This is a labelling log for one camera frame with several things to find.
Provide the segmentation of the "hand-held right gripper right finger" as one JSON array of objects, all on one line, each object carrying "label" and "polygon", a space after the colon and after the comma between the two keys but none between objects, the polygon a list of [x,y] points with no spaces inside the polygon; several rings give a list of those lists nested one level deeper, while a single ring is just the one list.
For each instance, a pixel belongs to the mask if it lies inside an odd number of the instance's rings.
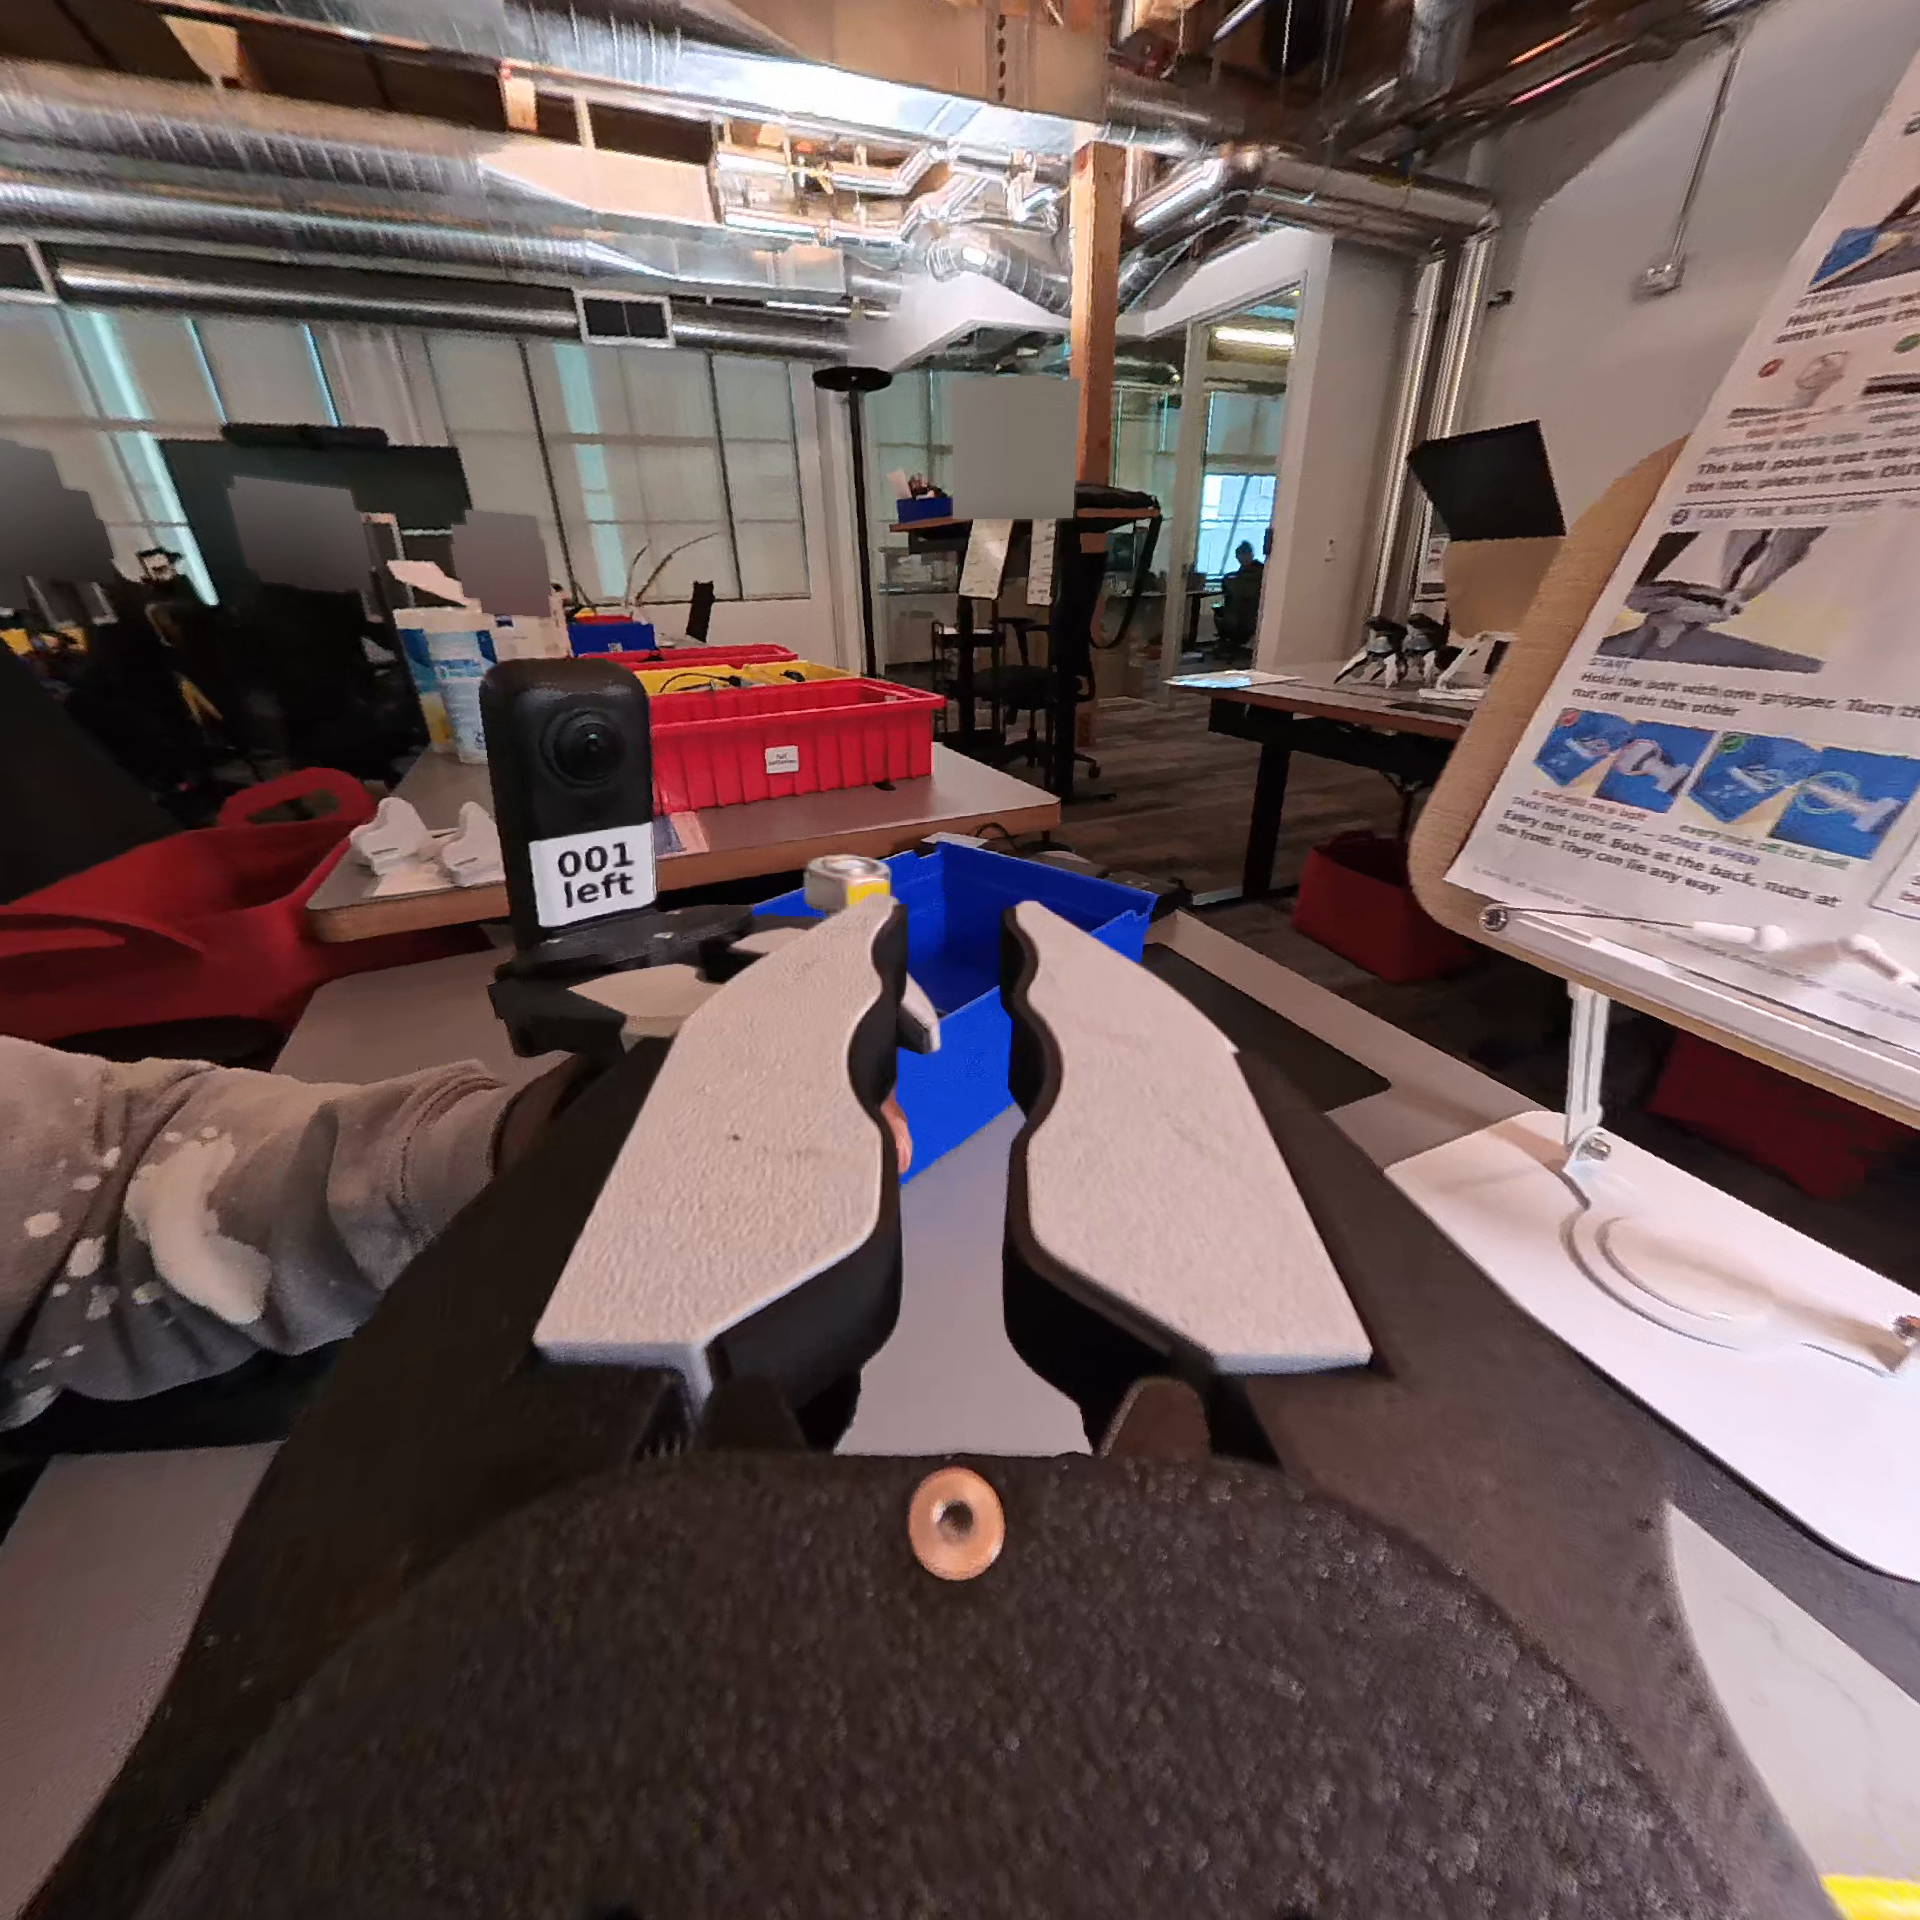
[{"label": "hand-held right gripper right finger", "polygon": [[1234,1042],[1044,902],[1003,920],[1018,1271],[1212,1376],[1367,1366],[1374,1343]]}]

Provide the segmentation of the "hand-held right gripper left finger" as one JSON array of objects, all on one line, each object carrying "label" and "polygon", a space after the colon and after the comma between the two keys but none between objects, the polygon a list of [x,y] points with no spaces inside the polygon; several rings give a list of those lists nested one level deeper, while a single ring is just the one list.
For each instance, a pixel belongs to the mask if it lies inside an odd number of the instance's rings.
[{"label": "hand-held right gripper left finger", "polygon": [[688,1402],[765,1379],[815,1402],[899,1322],[906,916],[833,912],[695,1009],[534,1328],[544,1361],[639,1366]]}]

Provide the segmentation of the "blue plastic bin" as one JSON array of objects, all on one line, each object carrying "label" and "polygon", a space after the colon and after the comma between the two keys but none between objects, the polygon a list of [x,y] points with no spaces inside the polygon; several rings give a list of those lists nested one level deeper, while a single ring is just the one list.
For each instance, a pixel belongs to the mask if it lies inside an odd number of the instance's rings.
[{"label": "blue plastic bin", "polygon": [[1010,1103],[1012,1021],[998,988],[1003,912],[1036,901],[1125,961],[1143,956],[1140,895],[1052,872],[982,846],[937,842],[890,855],[894,895],[906,910],[908,973],[941,1014],[941,1052],[899,1055],[899,1105],[913,1137],[913,1167],[970,1141]]}]

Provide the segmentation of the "person's left forearm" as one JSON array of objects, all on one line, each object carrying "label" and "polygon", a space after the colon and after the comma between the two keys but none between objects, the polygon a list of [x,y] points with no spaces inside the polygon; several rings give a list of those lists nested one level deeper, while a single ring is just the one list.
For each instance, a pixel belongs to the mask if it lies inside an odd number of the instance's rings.
[{"label": "person's left forearm", "polygon": [[305,1084],[5,1040],[5,1433],[345,1340],[590,1077]]}]

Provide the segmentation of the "blue white wipes canister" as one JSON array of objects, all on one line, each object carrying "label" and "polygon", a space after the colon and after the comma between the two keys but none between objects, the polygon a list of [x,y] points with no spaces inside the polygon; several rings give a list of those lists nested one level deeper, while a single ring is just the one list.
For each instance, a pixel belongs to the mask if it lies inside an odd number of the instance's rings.
[{"label": "blue white wipes canister", "polygon": [[482,688],[496,666],[492,639],[478,629],[428,632],[426,656],[443,702],[451,750],[457,761],[485,766]]}]

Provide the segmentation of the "white tissue box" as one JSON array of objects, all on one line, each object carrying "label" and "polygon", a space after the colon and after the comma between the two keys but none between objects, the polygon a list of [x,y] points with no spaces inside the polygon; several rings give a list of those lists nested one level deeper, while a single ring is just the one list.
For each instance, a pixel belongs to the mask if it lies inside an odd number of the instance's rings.
[{"label": "white tissue box", "polygon": [[496,666],[509,661],[570,659],[566,623],[549,610],[485,610],[452,576],[428,562],[391,562],[388,572],[400,588],[400,606],[394,609],[400,659],[418,696],[428,745],[441,754],[455,756],[449,742],[445,713],[434,682],[434,669],[426,656],[428,632],[485,632],[492,639]]}]

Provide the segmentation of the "black rectangular device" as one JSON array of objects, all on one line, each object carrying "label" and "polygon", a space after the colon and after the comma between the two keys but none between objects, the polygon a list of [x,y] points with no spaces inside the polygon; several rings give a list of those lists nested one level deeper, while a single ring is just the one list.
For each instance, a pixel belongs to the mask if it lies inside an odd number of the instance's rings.
[{"label": "black rectangular device", "polygon": [[1139,910],[1145,912],[1149,922],[1161,922],[1164,919],[1174,916],[1176,910],[1185,910],[1193,902],[1193,890],[1174,875],[1150,875],[1150,874],[1139,874],[1129,868],[1112,868],[1066,848],[1035,850],[1033,860],[1052,872],[1093,878],[1106,885],[1120,885],[1140,895],[1143,901],[1149,901],[1149,906]]}]

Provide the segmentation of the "red box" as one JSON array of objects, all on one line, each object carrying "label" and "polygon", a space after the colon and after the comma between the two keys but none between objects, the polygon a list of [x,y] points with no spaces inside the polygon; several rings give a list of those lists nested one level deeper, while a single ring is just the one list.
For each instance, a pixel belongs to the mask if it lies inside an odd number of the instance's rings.
[{"label": "red box", "polygon": [[1822,1203],[1854,1201],[1878,1170],[1916,1163],[1913,1125],[1682,1032],[1645,1113]]},{"label": "red box", "polygon": [[1391,985],[1464,973],[1482,951],[1414,895],[1403,836],[1344,831],[1313,846],[1291,906],[1296,932]]}]

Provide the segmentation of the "white stand rod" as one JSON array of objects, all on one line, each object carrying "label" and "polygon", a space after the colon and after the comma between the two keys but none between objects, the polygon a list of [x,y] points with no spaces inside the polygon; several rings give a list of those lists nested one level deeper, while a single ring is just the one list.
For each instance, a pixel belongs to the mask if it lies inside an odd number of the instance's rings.
[{"label": "white stand rod", "polygon": [[1610,1152],[1607,1137],[1607,1045],[1614,1003],[1594,988],[1571,979],[1565,1146],[1567,1172],[1584,1163],[1602,1163]]}]

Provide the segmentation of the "black standing desk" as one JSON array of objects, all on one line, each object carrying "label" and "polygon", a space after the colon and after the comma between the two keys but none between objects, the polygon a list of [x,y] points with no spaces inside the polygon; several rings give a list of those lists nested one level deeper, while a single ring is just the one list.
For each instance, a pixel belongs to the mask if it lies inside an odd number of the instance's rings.
[{"label": "black standing desk", "polygon": [[1129,639],[1140,592],[1154,572],[1154,551],[1164,530],[1164,507],[1150,492],[1114,486],[1073,487],[1073,515],[1057,523],[1018,520],[1028,535],[1028,586],[1049,576],[1044,706],[1033,714],[1033,733],[1007,738],[1007,645],[999,620],[979,625],[975,613],[986,593],[956,588],[956,618],[941,625],[929,686],[941,697],[946,718],[958,721],[951,735],[956,752],[1007,766],[1028,761],[1044,789],[1064,806],[1108,801],[1101,769],[1078,745],[1081,711],[1093,701],[1096,610],[1108,572],[1112,539],[1139,533],[1134,575],[1120,597],[1114,645]]}]

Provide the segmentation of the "wooden desk black legs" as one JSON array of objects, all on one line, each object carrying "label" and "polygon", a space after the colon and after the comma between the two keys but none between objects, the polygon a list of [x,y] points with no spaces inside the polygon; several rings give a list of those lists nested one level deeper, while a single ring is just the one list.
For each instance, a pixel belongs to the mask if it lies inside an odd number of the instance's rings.
[{"label": "wooden desk black legs", "polygon": [[1299,894],[1299,883],[1275,883],[1296,756],[1354,766],[1389,781],[1399,796],[1394,839],[1406,846],[1420,806],[1478,711],[1478,697],[1394,691],[1328,672],[1176,672],[1164,681],[1164,693],[1206,701],[1210,733],[1260,747],[1239,883],[1196,895],[1201,909]]}]

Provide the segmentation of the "large black panel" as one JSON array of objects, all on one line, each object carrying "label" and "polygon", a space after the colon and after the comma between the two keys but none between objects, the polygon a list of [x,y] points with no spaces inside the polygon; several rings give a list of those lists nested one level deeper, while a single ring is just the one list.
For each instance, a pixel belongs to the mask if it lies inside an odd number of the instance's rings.
[{"label": "large black panel", "polygon": [[180,827],[2,656],[2,902],[97,868]]}]

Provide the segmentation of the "black silver desk tools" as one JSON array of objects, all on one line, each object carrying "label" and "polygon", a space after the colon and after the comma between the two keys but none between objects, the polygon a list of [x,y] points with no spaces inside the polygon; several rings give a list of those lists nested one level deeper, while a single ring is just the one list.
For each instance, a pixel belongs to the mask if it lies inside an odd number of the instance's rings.
[{"label": "black silver desk tools", "polygon": [[1374,682],[1380,688],[1432,688],[1446,669],[1451,620],[1422,610],[1403,620],[1372,617],[1364,645],[1336,671],[1333,682]]}]

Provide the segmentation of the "small wooden board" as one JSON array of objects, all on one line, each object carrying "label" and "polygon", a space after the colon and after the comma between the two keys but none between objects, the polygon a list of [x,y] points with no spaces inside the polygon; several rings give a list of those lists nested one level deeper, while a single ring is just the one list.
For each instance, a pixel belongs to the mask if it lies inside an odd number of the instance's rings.
[{"label": "small wooden board", "polygon": [[1442,554],[1452,645],[1516,633],[1567,536],[1451,539]]}]

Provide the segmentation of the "printed instruction poster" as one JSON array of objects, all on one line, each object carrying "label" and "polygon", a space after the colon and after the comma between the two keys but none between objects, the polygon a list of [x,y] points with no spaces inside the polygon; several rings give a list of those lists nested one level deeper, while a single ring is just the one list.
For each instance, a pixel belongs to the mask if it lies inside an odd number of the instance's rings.
[{"label": "printed instruction poster", "polygon": [[1916,1055],[1918,86],[1797,247],[1452,872]]}]

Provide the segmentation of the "small black panel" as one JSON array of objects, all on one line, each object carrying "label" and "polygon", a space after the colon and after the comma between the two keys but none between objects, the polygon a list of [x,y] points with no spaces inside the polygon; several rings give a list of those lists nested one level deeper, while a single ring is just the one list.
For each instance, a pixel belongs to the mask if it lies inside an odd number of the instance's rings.
[{"label": "small black panel", "polygon": [[1431,437],[1408,453],[1406,467],[1452,542],[1567,535],[1565,503],[1536,419]]}]

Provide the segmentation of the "slim silver ventilation duct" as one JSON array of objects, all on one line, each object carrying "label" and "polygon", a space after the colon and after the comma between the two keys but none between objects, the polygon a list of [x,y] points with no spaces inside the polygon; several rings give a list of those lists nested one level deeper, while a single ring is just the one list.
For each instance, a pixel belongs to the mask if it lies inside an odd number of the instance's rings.
[{"label": "slim silver ventilation duct", "polygon": [[[581,341],[575,288],[79,247],[50,253],[47,269],[59,299],[97,306]],[[676,349],[769,354],[817,366],[843,364],[851,357],[847,322],[840,317],[669,299]]]}]

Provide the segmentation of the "wooden support post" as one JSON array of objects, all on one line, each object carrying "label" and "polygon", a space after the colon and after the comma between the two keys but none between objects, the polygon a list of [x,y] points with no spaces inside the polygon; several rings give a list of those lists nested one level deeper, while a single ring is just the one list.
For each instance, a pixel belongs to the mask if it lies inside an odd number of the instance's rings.
[{"label": "wooden support post", "polygon": [[1070,375],[1077,382],[1077,482],[1112,482],[1125,150],[1090,142],[1070,182]]}]

